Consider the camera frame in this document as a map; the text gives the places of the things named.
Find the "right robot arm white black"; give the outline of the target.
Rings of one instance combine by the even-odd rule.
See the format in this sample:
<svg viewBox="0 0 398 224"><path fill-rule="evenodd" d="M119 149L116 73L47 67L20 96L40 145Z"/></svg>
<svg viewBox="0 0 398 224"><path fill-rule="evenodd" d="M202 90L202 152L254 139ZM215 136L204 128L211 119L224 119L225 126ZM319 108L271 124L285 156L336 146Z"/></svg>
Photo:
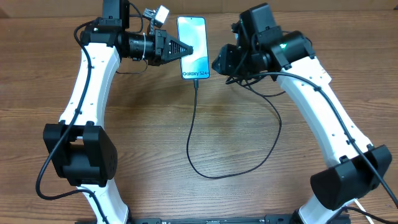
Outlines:
<svg viewBox="0 0 398 224"><path fill-rule="evenodd" d="M228 83L243 86L271 77L297 105L323 154L326 169L311 176L313 195L293 222L330 223L355 200L385 185L390 151L374 146L353 123L311 41L299 31L282 30L266 3L242 12L231 30L237 43L220 50L213 69Z"/></svg>

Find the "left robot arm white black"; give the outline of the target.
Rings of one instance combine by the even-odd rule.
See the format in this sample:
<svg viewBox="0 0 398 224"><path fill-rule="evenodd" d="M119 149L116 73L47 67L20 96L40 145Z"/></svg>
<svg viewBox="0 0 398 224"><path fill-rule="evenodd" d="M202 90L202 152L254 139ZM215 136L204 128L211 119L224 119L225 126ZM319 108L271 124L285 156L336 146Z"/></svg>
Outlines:
<svg viewBox="0 0 398 224"><path fill-rule="evenodd" d="M58 123L47 124L43 131L49 153L45 163L68 180L74 194L86 197L97 223L132 222L114 179L117 150L104 130L110 86L122 59L159 66L193 52L191 46L163 30L169 14L164 6L137 11L135 16L149 25L131 32L133 7L129 1L105 1L100 17L74 30L81 48L77 80Z"/></svg>

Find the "Samsung Galaxy smartphone blue screen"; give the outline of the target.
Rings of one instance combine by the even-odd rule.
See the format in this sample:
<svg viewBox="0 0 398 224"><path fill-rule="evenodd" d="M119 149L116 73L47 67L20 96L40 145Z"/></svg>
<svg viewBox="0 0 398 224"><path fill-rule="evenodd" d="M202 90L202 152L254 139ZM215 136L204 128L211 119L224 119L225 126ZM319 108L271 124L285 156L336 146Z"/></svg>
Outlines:
<svg viewBox="0 0 398 224"><path fill-rule="evenodd" d="M210 66L205 18L178 16L177 31L179 41L193 49L192 54L180 59L182 78L185 80L209 78Z"/></svg>

